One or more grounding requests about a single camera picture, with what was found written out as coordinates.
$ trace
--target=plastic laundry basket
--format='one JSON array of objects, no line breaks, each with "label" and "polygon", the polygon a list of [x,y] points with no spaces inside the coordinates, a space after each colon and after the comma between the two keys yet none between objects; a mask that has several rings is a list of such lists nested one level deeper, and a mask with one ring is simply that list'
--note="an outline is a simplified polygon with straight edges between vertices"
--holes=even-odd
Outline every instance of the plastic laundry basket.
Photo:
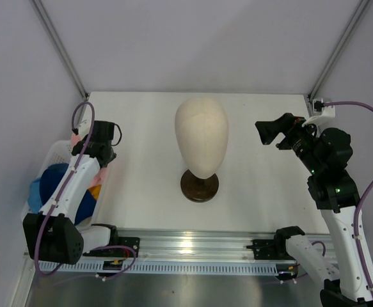
[{"label": "plastic laundry basket", "polygon": [[[57,163],[69,163],[71,159],[71,151],[72,151],[72,146],[71,146],[71,141],[57,141],[52,146],[50,147],[50,150],[45,157],[44,163],[42,164],[40,171],[38,172],[37,178],[41,177],[42,173],[52,164],[57,164]],[[89,225],[95,223],[95,219],[97,218],[98,211],[99,211],[99,201],[95,204],[94,212],[92,214],[91,218],[85,219],[79,225],[77,225],[78,230],[83,230]],[[21,219],[23,220],[27,213],[31,213],[30,208],[28,207],[28,203],[26,202],[24,208],[22,209],[21,212]]]}]

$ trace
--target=gray wall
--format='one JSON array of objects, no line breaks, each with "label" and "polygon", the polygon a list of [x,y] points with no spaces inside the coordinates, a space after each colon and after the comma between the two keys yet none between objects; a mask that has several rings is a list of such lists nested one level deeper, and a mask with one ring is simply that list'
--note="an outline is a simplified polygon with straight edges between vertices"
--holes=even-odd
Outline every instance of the gray wall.
[{"label": "gray wall", "polygon": [[50,145],[70,135],[79,100],[28,0],[0,0],[0,306],[25,248],[29,183]]},{"label": "gray wall", "polygon": [[[373,5],[319,95],[373,106]],[[365,109],[348,106],[337,107],[336,113],[333,125],[352,137],[354,156],[349,170],[362,194],[373,179],[373,115]],[[373,257],[373,190],[363,209],[363,221]]]},{"label": "gray wall", "polygon": [[88,91],[301,94],[358,2],[44,1]]}]

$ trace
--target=wooden base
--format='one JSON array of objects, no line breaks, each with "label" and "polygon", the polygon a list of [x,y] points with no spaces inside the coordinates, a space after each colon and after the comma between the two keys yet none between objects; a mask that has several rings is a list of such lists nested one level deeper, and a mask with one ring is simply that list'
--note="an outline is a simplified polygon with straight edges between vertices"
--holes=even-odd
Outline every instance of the wooden base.
[{"label": "wooden base", "polygon": [[180,188],[184,196],[196,203],[211,200],[219,189],[219,179],[216,174],[208,179],[200,179],[187,170],[180,179]]}]

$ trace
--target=metal post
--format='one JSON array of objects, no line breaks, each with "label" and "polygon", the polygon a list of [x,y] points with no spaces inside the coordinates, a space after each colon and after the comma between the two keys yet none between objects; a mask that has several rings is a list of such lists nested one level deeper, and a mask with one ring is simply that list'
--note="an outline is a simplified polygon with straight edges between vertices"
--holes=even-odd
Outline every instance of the metal post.
[{"label": "metal post", "polygon": [[361,0],[358,6],[356,7],[353,15],[351,16],[347,26],[345,27],[343,33],[341,34],[340,39],[338,40],[333,52],[331,53],[330,57],[328,58],[324,69],[322,70],[319,78],[314,83],[314,86],[308,96],[309,101],[312,101],[318,91],[321,89],[322,85],[325,83],[327,77],[333,70],[335,63],[340,58],[342,52],[344,51],[345,47],[347,46],[347,43],[350,41],[352,35],[356,31],[356,28],[360,24],[361,20],[363,19],[363,16],[368,11],[368,8],[370,4],[372,3],[372,0]]},{"label": "metal post", "polygon": [[70,75],[72,81],[74,82],[74,85],[76,86],[79,94],[82,96],[84,100],[86,100],[88,98],[88,94],[83,86],[83,83],[81,82],[81,79],[79,78],[77,74],[77,71],[74,68],[74,65],[71,62],[70,56],[65,50],[64,45],[62,41],[60,40],[60,37],[57,34],[54,24],[52,24],[50,16],[48,15],[47,10],[45,9],[42,1],[41,0],[30,0],[30,3],[31,5],[33,5],[33,8],[37,13],[38,18],[42,22],[44,29],[49,35],[49,38],[54,48],[56,49],[58,55],[60,56],[60,59],[63,62],[64,67],[67,70],[68,74]]}]

